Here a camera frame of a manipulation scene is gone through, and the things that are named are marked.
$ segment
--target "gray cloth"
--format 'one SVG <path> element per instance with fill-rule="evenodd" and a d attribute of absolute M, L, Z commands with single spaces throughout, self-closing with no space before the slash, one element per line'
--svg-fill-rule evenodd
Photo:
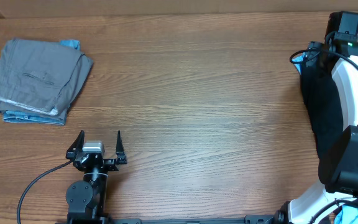
<path fill-rule="evenodd" d="M 8 41 L 0 59 L 0 111 L 64 117 L 92 64 L 83 52 L 58 43 Z"/>

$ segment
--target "wooden table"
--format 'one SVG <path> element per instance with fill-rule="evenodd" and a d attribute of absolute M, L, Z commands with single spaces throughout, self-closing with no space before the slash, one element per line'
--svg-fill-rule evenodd
<path fill-rule="evenodd" d="M 128 165 L 111 173 L 114 218 L 215 218 L 273 213 L 318 179 L 299 74 L 288 57 L 322 41 L 329 14 L 0 19 L 0 54 L 13 37 L 78 39 L 95 63 L 65 126 L 3 123 L 0 223 L 16 222 L 23 190 L 64 163 L 81 129 Z M 65 167 L 37 182 L 23 223 L 67 214 L 82 173 Z"/>

